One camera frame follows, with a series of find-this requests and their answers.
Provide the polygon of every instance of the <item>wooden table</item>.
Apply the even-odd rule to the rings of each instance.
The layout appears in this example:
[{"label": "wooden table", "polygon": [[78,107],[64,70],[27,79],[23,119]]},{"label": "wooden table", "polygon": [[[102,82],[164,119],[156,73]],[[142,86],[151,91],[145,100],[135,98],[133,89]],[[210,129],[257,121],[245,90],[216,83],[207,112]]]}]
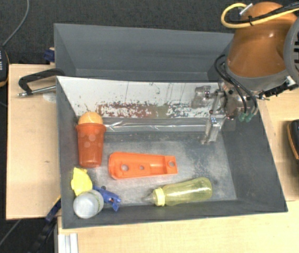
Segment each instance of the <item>wooden table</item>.
[{"label": "wooden table", "polygon": [[[21,76],[48,65],[9,67],[6,218],[44,217],[59,196],[56,104],[52,94],[18,98]],[[33,88],[55,84],[35,83]],[[83,229],[79,252],[299,252],[299,175],[285,127],[299,119],[299,89],[260,109],[289,211],[262,215],[142,223]]]}]

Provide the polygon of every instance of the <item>green connector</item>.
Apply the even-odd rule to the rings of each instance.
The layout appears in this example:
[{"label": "green connector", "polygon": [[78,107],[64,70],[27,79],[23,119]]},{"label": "green connector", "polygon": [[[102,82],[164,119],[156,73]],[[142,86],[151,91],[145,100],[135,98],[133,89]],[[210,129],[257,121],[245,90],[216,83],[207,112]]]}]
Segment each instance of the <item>green connector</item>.
[{"label": "green connector", "polygon": [[245,117],[245,122],[249,123],[250,120],[254,117],[254,114],[253,113],[249,113],[248,116]]},{"label": "green connector", "polygon": [[238,117],[238,120],[239,120],[240,122],[243,122],[246,116],[247,116],[246,113],[241,113],[241,114],[239,115],[239,117]]}]

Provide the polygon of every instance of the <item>yellow cable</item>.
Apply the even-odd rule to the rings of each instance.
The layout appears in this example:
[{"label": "yellow cable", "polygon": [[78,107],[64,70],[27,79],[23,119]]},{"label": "yellow cable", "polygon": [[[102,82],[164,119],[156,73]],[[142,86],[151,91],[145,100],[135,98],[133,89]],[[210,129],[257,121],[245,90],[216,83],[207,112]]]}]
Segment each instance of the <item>yellow cable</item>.
[{"label": "yellow cable", "polygon": [[267,21],[270,21],[270,20],[273,20],[273,19],[276,19],[276,18],[279,18],[281,16],[284,16],[286,14],[289,14],[289,13],[292,13],[292,12],[295,12],[295,11],[298,11],[299,8],[295,8],[295,9],[291,9],[289,11],[284,11],[284,12],[281,12],[281,13],[278,13],[278,14],[275,14],[275,15],[272,15],[272,16],[269,16],[269,17],[266,17],[266,18],[263,18],[263,19],[260,19],[260,20],[256,20],[256,21],[252,21],[251,23],[240,23],[240,24],[231,24],[231,23],[228,23],[225,21],[225,15],[228,13],[228,11],[232,10],[233,8],[235,7],[243,7],[243,8],[246,8],[246,5],[243,4],[243,3],[236,3],[236,4],[233,4],[229,7],[227,7],[222,15],[221,15],[221,23],[225,26],[225,27],[228,27],[228,28],[245,28],[245,27],[249,27],[249,26],[252,26],[252,25],[257,25],[257,24],[261,24],[261,23],[265,23]]}]

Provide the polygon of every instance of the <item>black floor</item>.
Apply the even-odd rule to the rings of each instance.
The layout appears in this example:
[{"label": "black floor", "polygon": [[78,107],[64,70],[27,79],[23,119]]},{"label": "black floor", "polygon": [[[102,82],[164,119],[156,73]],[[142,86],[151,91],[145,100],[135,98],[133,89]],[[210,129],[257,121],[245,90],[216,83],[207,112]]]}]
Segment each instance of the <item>black floor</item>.
[{"label": "black floor", "polygon": [[[11,63],[45,63],[53,46],[53,23],[77,23],[173,30],[232,32],[220,23],[222,10],[235,2],[295,0],[30,0],[31,10],[18,33],[5,46]],[[0,0],[0,45],[25,12],[25,0]],[[15,224],[5,220],[7,91],[0,90],[0,241]],[[27,252],[43,227],[43,219],[22,220],[0,252]],[[45,252],[53,251],[53,242]]]}]

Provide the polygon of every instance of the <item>yellow bottle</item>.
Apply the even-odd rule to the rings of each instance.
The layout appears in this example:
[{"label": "yellow bottle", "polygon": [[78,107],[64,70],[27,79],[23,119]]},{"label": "yellow bottle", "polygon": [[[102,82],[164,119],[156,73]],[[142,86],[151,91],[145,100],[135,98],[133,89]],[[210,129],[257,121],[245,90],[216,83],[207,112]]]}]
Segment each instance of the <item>yellow bottle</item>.
[{"label": "yellow bottle", "polygon": [[213,194],[212,184],[208,178],[200,177],[182,183],[167,184],[153,190],[144,201],[157,206],[173,206],[179,203],[205,201]]}]

